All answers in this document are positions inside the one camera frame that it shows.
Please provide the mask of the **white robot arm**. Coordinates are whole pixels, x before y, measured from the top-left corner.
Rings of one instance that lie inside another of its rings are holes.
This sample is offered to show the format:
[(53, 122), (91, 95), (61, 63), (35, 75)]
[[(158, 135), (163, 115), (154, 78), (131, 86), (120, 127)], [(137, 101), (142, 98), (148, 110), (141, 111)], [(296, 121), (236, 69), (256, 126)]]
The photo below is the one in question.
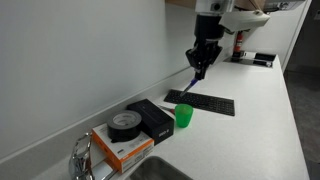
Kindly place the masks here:
[(194, 78), (205, 78), (208, 67), (215, 62), (222, 47), (218, 45), (225, 32), (262, 27), (270, 16), (261, 10), (235, 11), (235, 0), (196, 0), (195, 42), (185, 52)]

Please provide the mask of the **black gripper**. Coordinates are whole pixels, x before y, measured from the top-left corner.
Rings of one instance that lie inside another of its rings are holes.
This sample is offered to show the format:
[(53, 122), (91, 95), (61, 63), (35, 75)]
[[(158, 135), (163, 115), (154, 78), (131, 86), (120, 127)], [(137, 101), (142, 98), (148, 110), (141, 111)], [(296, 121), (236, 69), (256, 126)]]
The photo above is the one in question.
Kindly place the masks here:
[(208, 66), (213, 64), (222, 51), (218, 41), (223, 37), (225, 28), (219, 24), (221, 16), (204, 16), (198, 14), (194, 35), (194, 47), (186, 51), (186, 57), (194, 68), (195, 78), (205, 78)]

